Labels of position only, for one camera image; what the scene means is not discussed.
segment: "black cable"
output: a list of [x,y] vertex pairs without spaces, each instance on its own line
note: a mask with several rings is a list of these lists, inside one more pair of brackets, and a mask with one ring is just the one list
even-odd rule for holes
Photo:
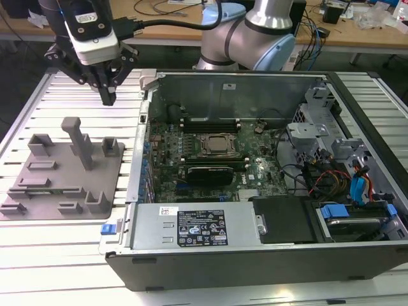
[[173,26],[173,27],[186,27],[188,29],[194,30],[201,30],[201,31],[208,31],[215,29],[220,23],[222,19],[222,5],[221,0],[215,0],[218,7],[218,17],[217,20],[210,25],[201,25],[201,24],[190,24],[188,22],[183,21],[176,21],[176,20],[166,20],[166,19],[157,19],[157,20],[148,20],[148,21],[141,21],[141,20],[134,20],[135,28],[134,30],[144,29],[145,27],[152,27],[152,26]]
[[270,111],[270,110],[273,110],[273,111],[274,111],[275,113],[277,113],[282,119],[286,120],[285,116],[283,116],[283,114],[282,114],[278,109],[276,109],[276,108],[274,108],[274,107],[270,107],[270,108],[264,109],[264,110],[256,117],[256,119],[257,119],[257,120],[261,120],[262,115],[263,115],[264,113],[266,113],[267,111]]
[[[188,9],[188,8],[192,8],[193,6],[197,6],[197,5],[201,5],[201,4],[203,4],[203,3],[206,3],[206,1],[204,1],[204,2],[200,2],[200,3],[192,4],[192,5],[189,5],[189,6],[185,6],[185,7],[183,7],[183,8],[178,9],[178,10],[167,11],[166,13],[151,14],[151,13],[145,13],[144,11],[139,11],[139,10],[136,8],[136,7],[138,6],[138,4],[141,3],[142,1],[143,1],[143,0],[139,0],[138,2],[136,2],[135,5],[133,6],[133,9],[134,9],[135,12],[137,12],[137,13],[139,13],[139,14],[141,14],[141,15],[145,15],[145,16],[165,16],[165,15],[170,15],[170,14],[176,13],[176,12],[178,12],[178,11],[183,11],[183,10],[186,10],[186,9]],[[163,4],[163,3],[165,3],[165,2],[167,2],[167,0],[165,0],[165,1],[163,1],[163,2],[156,3],[153,7],[155,8],[157,5]]]
[[13,32],[13,34],[14,34],[15,36],[17,36],[17,37],[19,38],[19,40],[21,40],[21,42],[22,42],[23,44],[25,44],[25,45],[27,46],[27,48],[30,49],[30,50],[36,55],[36,57],[38,57],[41,61],[45,62],[44,58],[43,58],[40,54],[38,54],[37,52],[35,52],[35,50],[34,50],[33,48],[31,48],[31,47],[29,46],[29,44],[28,44],[25,40],[23,40],[23,39],[21,38],[21,36],[18,35],[18,33],[17,33],[16,31],[14,31],[14,29],[11,27],[11,25],[7,22],[6,18],[4,17],[3,13],[1,12],[1,10],[0,10],[0,16],[1,16],[1,18],[3,19],[4,23],[8,26],[8,28],[10,29],[10,31]]
[[303,186],[305,186],[306,188],[308,188],[308,186],[306,185],[306,183],[305,182],[302,182],[300,179],[298,179],[297,177],[294,177],[292,174],[290,174],[290,173],[288,173],[288,172],[286,172],[284,169],[283,169],[283,167],[281,167],[281,164],[279,163],[279,160],[278,160],[278,146],[279,146],[279,142],[280,142],[280,140],[281,140],[281,138],[282,138],[282,136],[283,136],[283,134],[286,132],[286,129],[282,129],[282,131],[279,133],[279,135],[278,135],[278,139],[277,139],[277,142],[276,142],[276,144],[275,144],[275,151],[274,151],[274,157],[275,157],[275,162],[276,162],[276,165],[277,165],[277,167],[278,167],[278,170],[280,171],[280,172],[282,172],[283,174],[285,174],[287,177],[290,177],[291,179],[293,179],[293,180],[295,180],[296,182],[298,182],[300,185],[303,185]]
[[309,44],[307,45],[306,50],[302,52],[300,56],[300,60],[295,64],[294,68],[296,68],[298,65],[302,66],[302,63],[305,61],[304,57],[309,51],[309,48],[313,44],[312,50],[310,51],[310,54],[309,54],[309,57],[310,57],[311,53],[314,50],[314,47],[316,46],[316,36],[314,36],[314,28],[313,28],[314,21],[309,18],[309,14],[307,13],[307,11],[305,11],[305,13],[306,13],[306,16],[303,16],[303,17],[309,21],[308,29],[310,29],[310,41],[309,41]]
[[[303,176],[303,174],[301,174],[301,173],[299,173],[297,176],[296,176],[296,178],[298,178],[298,177],[302,177]],[[293,188],[288,188],[288,191],[293,191],[293,193],[292,193],[292,195],[294,196],[295,195],[295,193],[297,192],[297,191],[300,191],[300,190],[304,190],[304,191],[309,191],[307,188],[297,188],[297,181],[295,181],[295,180],[293,180]]]
[[0,122],[6,124],[7,126],[11,126],[11,123],[4,121],[2,118],[0,118]]

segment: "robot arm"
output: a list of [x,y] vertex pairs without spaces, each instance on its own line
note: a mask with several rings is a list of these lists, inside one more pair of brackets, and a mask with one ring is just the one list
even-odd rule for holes
[[[39,2],[55,33],[45,58],[79,84],[88,83],[104,105],[112,106],[116,87],[137,62],[138,52],[121,42],[133,37],[132,21],[112,20],[109,0]],[[126,21],[129,28],[121,31]]]
[[[201,59],[197,69],[280,70],[289,59],[295,37],[290,34],[289,12],[293,0],[256,0],[254,8],[223,3],[221,24],[203,33]],[[211,22],[217,10],[204,11],[203,23]]]
[[229,18],[232,3],[215,1],[216,6],[206,9],[213,13],[210,20],[197,25],[125,17],[114,20],[109,0],[39,0],[55,33],[55,44],[45,58],[77,83],[88,83],[108,106],[115,102],[116,87],[136,67],[138,58],[138,51],[122,40],[148,26],[205,31],[199,69],[225,69],[234,62],[250,69],[280,69],[295,45],[288,34],[292,0],[256,0],[245,18],[245,10]]

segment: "slotted aluminum surface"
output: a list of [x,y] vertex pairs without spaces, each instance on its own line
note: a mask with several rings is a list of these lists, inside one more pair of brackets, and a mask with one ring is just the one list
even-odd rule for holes
[[[366,73],[337,73],[378,133],[408,170],[408,109],[381,80]],[[346,113],[340,115],[353,137],[358,132]]]
[[[29,109],[33,112],[27,114],[0,158],[0,198],[29,154],[30,136],[46,132],[54,141],[67,142],[68,136],[59,126],[64,116],[76,115],[91,139],[116,136],[126,144],[112,213],[113,218],[122,217],[141,101],[139,75],[135,70],[119,87],[113,107],[103,107],[98,94],[62,73],[45,82],[42,98]],[[408,265],[366,281],[134,293],[124,287],[98,252],[102,224],[101,220],[0,222],[0,304],[327,305],[327,299],[346,300],[347,305],[407,303]],[[197,272],[200,277],[200,263]]]

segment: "warning label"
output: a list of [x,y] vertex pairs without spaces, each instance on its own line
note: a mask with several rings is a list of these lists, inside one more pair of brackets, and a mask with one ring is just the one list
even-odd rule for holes
[[181,247],[228,245],[223,210],[177,212],[177,244]]

